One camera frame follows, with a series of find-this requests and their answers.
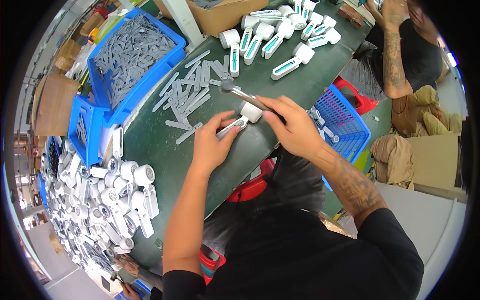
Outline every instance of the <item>white wall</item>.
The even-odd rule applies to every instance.
[[[423,260],[425,273],[417,297],[417,300],[423,300],[452,257],[467,205],[384,183],[376,186]]]
[[[28,231],[41,264],[52,277],[45,285],[53,300],[103,300],[110,297],[93,280],[68,258],[65,252],[55,253],[49,235],[54,232],[51,223],[36,226]]]
[[[67,271],[73,271],[77,266],[68,258],[65,252],[55,253],[50,243],[49,235],[54,232],[50,222],[36,226],[28,231],[28,237],[32,242],[40,262],[52,278],[56,278]]]
[[[467,103],[465,94],[456,76],[455,70],[451,70],[438,84],[438,101],[440,102],[440,107],[449,113],[459,113],[462,117],[466,117]]]

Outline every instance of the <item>person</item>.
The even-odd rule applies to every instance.
[[[133,277],[141,279],[153,286],[151,299],[162,299],[162,276],[143,269],[128,254],[122,254],[118,259],[114,258],[113,260]],[[130,300],[140,300],[140,295],[133,289],[130,283],[122,284],[122,288],[125,297],[129,298]]]
[[[233,122],[234,111],[215,115],[195,133],[192,163],[168,220],[164,299],[414,299],[423,262],[379,190],[320,137],[293,100],[256,98],[286,121],[284,125],[274,113],[263,112],[282,146],[264,192],[268,197],[225,202],[207,218],[205,224],[221,217],[218,211],[228,212],[213,222],[227,240],[226,263],[206,286],[199,251],[205,243],[207,186],[239,132],[233,127],[218,140],[216,132]],[[314,200],[324,199],[318,193],[322,174],[354,217],[358,239],[327,230],[319,219],[321,205]],[[225,205],[236,209],[223,209]],[[218,229],[233,228],[229,221],[240,224],[236,230]]]
[[[438,32],[417,0],[373,0],[365,8],[376,24],[339,76],[369,99],[398,99],[432,84],[442,74]],[[409,19],[404,21],[408,8]]]

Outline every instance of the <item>grey plastic part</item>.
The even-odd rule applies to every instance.
[[[184,133],[180,138],[178,138],[175,143],[176,143],[177,145],[180,145],[181,143],[183,143],[183,141],[185,141],[186,139],[188,139],[192,134],[195,133],[195,131],[197,131],[198,129],[200,129],[202,126],[203,126],[203,124],[202,124],[201,122],[198,123],[197,125],[195,125],[195,126],[193,127],[192,130],[190,130],[189,132]]]

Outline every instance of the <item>floor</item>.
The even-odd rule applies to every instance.
[[[380,121],[375,121],[373,117],[380,118]],[[374,159],[372,158],[372,155],[370,153],[370,147],[377,138],[389,134],[390,128],[392,127],[392,123],[390,122],[391,117],[391,99],[380,102],[374,110],[361,116],[367,127],[370,129],[370,132],[372,133],[372,137],[368,142],[367,146],[365,147],[365,150],[362,152],[360,157],[357,159],[357,162],[355,163],[355,166],[359,170],[363,171],[365,175],[369,172],[374,162]],[[326,200],[323,212],[326,213],[329,217],[333,218],[342,207],[343,205],[340,203],[337,196],[333,192],[326,189]]]

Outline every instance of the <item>blue storage bin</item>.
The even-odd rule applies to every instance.
[[[102,132],[104,114],[110,111],[108,108],[95,106],[88,101],[88,98],[89,97],[86,96],[75,95],[72,104],[70,125],[68,127],[68,138],[87,167],[102,161],[102,158],[98,157],[100,133]],[[80,115],[83,116],[87,133],[86,147],[77,137],[77,123]]]
[[[105,74],[104,80],[102,80],[95,69],[94,57],[100,52],[108,38],[123,25],[125,18],[131,19],[139,14],[145,14],[147,19],[150,20],[156,27],[158,27],[163,34],[167,35],[177,46],[167,53],[167,55],[157,62],[142,77],[142,79],[139,80],[139,82],[128,93],[125,99],[119,104],[117,109],[113,111],[107,95],[107,91],[111,92],[110,83],[113,82],[113,80],[110,79],[110,76],[112,75],[112,71],[109,71],[107,74]],[[186,42],[181,36],[140,8],[135,8],[126,14],[125,17],[120,20],[115,27],[112,28],[112,30],[102,39],[102,41],[98,43],[88,57],[87,61],[88,69],[90,71],[90,83],[92,85],[96,105],[98,107],[108,108],[108,111],[106,111],[104,115],[105,128],[110,128],[114,124],[123,124],[123,122],[132,113],[132,110],[154,87],[154,85],[186,57],[185,51],[183,51],[185,45]]]
[[[314,107],[325,120],[325,126],[340,138],[340,142],[334,144],[328,136],[325,136],[326,142],[346,160],[354,164],[372,137],[365,122],[333,84],[318,99]],[[332,190],[325,177],[322,179],[325,186]]]

